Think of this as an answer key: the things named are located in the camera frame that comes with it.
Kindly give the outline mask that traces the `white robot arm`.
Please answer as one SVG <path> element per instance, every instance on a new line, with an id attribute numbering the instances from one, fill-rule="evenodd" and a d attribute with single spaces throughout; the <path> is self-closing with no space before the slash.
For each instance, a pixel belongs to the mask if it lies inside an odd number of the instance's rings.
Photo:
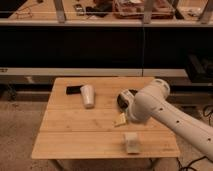
<path id="1" fill-rule="evenodd" d="M 154 79 L 139 90 L 127 109 L 132 122 L 146 123 L 150 117 L 181 136 L 213 162 L 213 127 L 189 116 L 166 101 L 168 83 Z"/>

